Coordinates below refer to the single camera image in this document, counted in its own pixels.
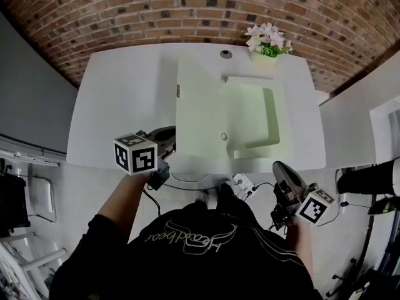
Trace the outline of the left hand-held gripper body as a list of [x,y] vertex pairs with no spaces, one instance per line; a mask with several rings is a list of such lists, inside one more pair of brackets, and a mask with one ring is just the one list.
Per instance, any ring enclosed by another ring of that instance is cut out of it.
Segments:
[[113,140],[116,165],[131,176],[150,173],[147,183],[159,189],[169,178],[166,159],[171,155],[158,153],[159,142],[148,140],[144,131],[117,137]]

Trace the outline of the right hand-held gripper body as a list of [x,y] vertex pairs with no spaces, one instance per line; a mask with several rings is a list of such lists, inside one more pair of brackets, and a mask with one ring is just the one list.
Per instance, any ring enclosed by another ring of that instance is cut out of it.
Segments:
[[304,196],[297,197],[290,192],[276,196],[276,199],[276,206],[271,212],[272,223],[276,229],[281,229],[293,216],[317,226],[335,202],[335,199],[315,182],[307,185]]

